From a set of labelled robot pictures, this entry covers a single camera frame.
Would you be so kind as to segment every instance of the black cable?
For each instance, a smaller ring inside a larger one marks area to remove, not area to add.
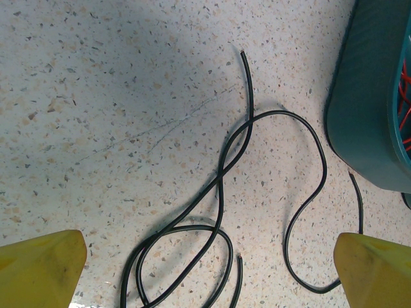
[[[295,213],[294,217],[292,218],[290,224],[288,225],[286,235],[284,237],[284,245],[283,245],[283,252],[284,252],[284,259],[286,261],[286,265],[288,270],[290,271],[291,275],[294,277],[298,283],[300,283],[303,287],[309,289],[310,291],[316,292],[316,293],[325,293],[327,291],[330,291],[334,287],[340,284],[339,280],[336,280],[334,283],[332,283],[329,287],[325,288],[318,288],[318,287],[313,287],[305,282],[303,282],[293,271],[289,258],[288,258],[288,242],[290,239],[290,234],[292,231],[292,227],[297,220],[298,216],[301,214],[301,212],[307,207],[307,205],[318,195],[318,193],[321,191],[323,188],[326,177],[327,177],[327,163],[326,163],[326,158],[324,155],[324,152],[322,150],[321,143],[319,141],[319,138],[317,134],[315,133],[314,129],[311,127],[311,125],[302,117],[300,117],[297,114],[294,114],[293,112],[289,112],[286,110],[271,110],[268,112],[264,112],[260,115],[254,116],[254,97],[253,97],[253,89],[252,89],[252,80],[251,80],[251,73],[249,69],[249,65],[247,63],[247,59],[245,57],[244,51],[241,52],[241,59],[243,60],[244,68],[245,68],[245,73],[247,76],[247,84],[249,88],[249,120],[242,124],[229,138],[227,141],[227,144],[223,147],[222,154],[220,156],[219,162],[218,162],[218,170],[217,170],[217,176],[216,178],[211,181],[209,185],[205,187],[203,191],[200,192],[200,194],[190,203],[190,205],[176,218],[174,219],[171,223],[169,223],[167,226],[165,226],[163,229],[161,229],[159,232],[156,234],[151,235],[147,239],[145,239],[142,243],[140,243],[137,247],[135,247],[132,251],[132,253],[129,255],[124,270],[123,270],[123,275],[121,277],[121,291],[120,291],[120,307],[125,308],[127,306],[127,284],[128,284],[128,277],[130,276],[130,272],[133,266],[133,263],[135,260],[137,260],[137,265],[136,265],[136,284],[137,284],[137,290],[139,292],[139,296],[141,301],[143,302],[143,307],[144,308],[149,308],[149,307],[155,307],[158,304],[160,304],[163,300],[165,300],[170,294],[174,291],[174,289],[184,280],[184,278],[187,276],[187,274],[193,269],[195,264],[202,258],[202,256],[206,253],[206,251],[209,249],[209,247],[212,245],[213,241],[215,240],[217,234],[220,234],[226,241],[228,249],[229,249],[229,257],[227,260],[227,267],[225,269],[223,278],[221,279],[220,285],[217,287],[217,289],[212,293],[210,298],[206,301],[206,303],[203,305],[204,308],[206,307],[211,307],[217,298],[220,296],[225,284],[228,281],[229,274],[231,271],[231,266],[232,266],[232,244],[231,241],[229,240],[227,234],[225,234],[223,231],[220,230],[222,218],[223,218],[223,209],[224,209],[224,195],[223,195],[223,177],[224,175],[227,174],[227,172],[239,161],[241,156],[244,154],[248,143],[250,141],[251,137],[251,132],[252,132],[252,125],[254,122],[268,116],[274,116],[274,115],[284,115],[284,116],[290,116],[296,120],[298,120],[300,123],[302,123],[308,131],[311,133],[315,144],[317,145],[317,149],[319,151],[320,159],[322,162],[322,178],[320,181],[319,186],[317,189],[314,191],[314,193],[302,204],[302,206],[299,208],[299,210]],[[233,158],[233,160],[226,166],[224,167],[225,164],[225,159],[227,158],[228,151],[230,150],[232,144],[234,143],[235,139],[245,130],[247,129],[247,134],[245,137],[245,141],[240,149],[240,151],[237,153],[237,155]],[[361,199],[361,194],[358,189],[358,186],[355,182],[354,176],[350,174],[351,180],[353,181],[354,188],[356,189],[357,197],[358,197],[358,207],[360,209],[360,232],[362,232],[362,199]],[[218,188],[218,215],[217,215],[217,220],[215,226],[207,226],[207,225],[192,225],[192,226],[181,226],[181,227],[176,227],[178,223],[180,223],[200,202],[200,200],[215,186],[217,185]],[[206,244],[203,246],[203,248],[196,254],[196,256],[193,258],[193,260],[186,266],[186,268],[182,271],[182,273],[177,277],[177,279],[171,284],[171,286],[165,290],[164,293],[162,293],[159,297],[157,297],[155,300],[152,302],[149,302],[147,299],[147,296],[144,291],[143,287],[143,281],[141,277],[141,272],[143,268],[143,263],[144,263],[144,258],[147,256],[148,252],[150,249],[153,247],[153,245],[163,236],[166,236],[168,234],[172,234],[175,232],[186,232],[186,231],[191,231],[191,230],[207,230],[211,231],[210,238],[207,240]],[[243,267],[242,267],[242,258],[241,256],[238,256],[238,280],[236,284],[236,289],[234,290],[234,296],[232,298],[230,308],[236,307],[236,303],[238,301],[238,298],[240,296],[240,290],[241,290],[241,283],[242,283],[242,275],[243,275]]]

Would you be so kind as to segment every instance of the yellow object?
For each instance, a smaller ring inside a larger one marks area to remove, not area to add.
[[[351,308],[411,307],[411,247],[343,233],[334,263]]]
[[[67,308],[86,256],[78,230],[0,247],[0,307]]]

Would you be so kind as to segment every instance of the teal plastic bin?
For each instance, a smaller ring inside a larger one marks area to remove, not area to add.
[[[411,160],[397,108],[410,16],[411,0],[356,2],[326,110],[335,153],[374,185],[404,193],[411,193]]]

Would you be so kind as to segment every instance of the speckled floor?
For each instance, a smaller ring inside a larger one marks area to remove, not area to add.
[[[328,158],[328,182],[290,242],[308,282],[337,273],[332,251],[356,231],[347,166],[326,144],[322,115],[353,0],[2,1],[0,3],[0,244],[75,228],[88,257],[73,307],[117,307],[123,264],[214,175],[228,132],[244,120],[253,74],[256,112],[306,118]],[[276,117],[255,125],[225,177],[223,229],[244,259],[238,307],[348,307],[342,287],[302,289],[281,242],[315,188],[320,161],[306,130]],[[411,212],[396,192],[357,176],[365,233],[411,245]],[[216,217],[210,194],[187,223]],[[162,239],[144,268],[150,298],[207,234]],[[221,239],[160,307],[200,307],[226,261]],[[215,307],[228,307],[236,270]],[[130,281],[129,307],[140,307]]]

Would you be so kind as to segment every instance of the floor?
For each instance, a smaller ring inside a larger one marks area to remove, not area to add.
[[[324,190],[297,222],[292,264],[311,284],[334,280],[333,246],[357,229],[348,167],[326,144],[322,117],[353,0],[2,1],[0,4],[0,243],[79,229],[88,256],[71,307],[117,307],[132,248],[182,211],[214,175],[220,148],[244,121],[239,50],[256,113],[285,107],[317,131]],[[255,125],[225,177],[223,229],[244,260],[238,307],[348,307],[342,287],[302,289],[281,251],[290,216],[312,193],[320,161],[288,118]],[[365,233],[411,246],[399,193],[357,176]],[[187,224],[212,223],[215,191]],[[154,299],[205,243],[171,235],[148,256]],[[226,262],[222,240],[160,307],[200,307]],[[236,271],[215,307],[228,307]],[[130,281],[129,307],[140,307]]]

